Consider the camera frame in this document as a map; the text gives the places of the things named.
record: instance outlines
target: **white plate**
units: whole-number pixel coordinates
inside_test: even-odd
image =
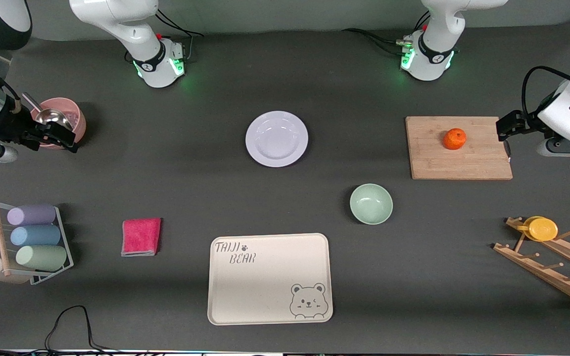
[[[325,322],[333,315],[323,234],[217,237],[208,320],[215,325]]]
[[[247,128],[246,148],[250,156],[267,167],[285,167],[296,162],[307,149],[305,124],[287,111],[270,111]]]

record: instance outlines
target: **metal ladle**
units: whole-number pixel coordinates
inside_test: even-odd
[[[66,129],[73,131],[74,128],[70,123],[70,120],[67,119],[65,114],[57,109],[47,108],[44,109],[41,107],[36,100],[33,99],[27,92],[23,92],[21,96],[30,103],[39,113],[37,117],[34,119],[41,124],[47,124],[48,122],[55,122],[61,126],[65,126]]]

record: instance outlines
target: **white tray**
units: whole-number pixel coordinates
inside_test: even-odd
[[[333,315],[323,234],[217,237],[208,320],[215,325],[325,322]]]

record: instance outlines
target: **wooden cutting board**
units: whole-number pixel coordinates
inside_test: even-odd
[[[406,133],[413,179],[509,180],[509,157],[496,133],[497,117],[407,117]],[[461,149],[443,147],[450,129],[460,128],[468,140]]]

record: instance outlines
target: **pink bowl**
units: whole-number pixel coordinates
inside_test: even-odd
[[[87,129],[87,121],[85,120],[85,115],[83,115],[79,106],[72,100],[66,97],[53,97],[52,99],[45,100],[41,103],[41,107],[44,109],[57,109],[61,110],[67,119],[70,119],[74,132],[74,142],[79,142],[83,135],[85,135],[85,130]],[[35,120],[39,112],[36,109],[30,111],[32,115],[32,120]],[[56,144],[45,144],[42,143],[41,147],[51,148],[51,149],[63,149],[61,146]]]

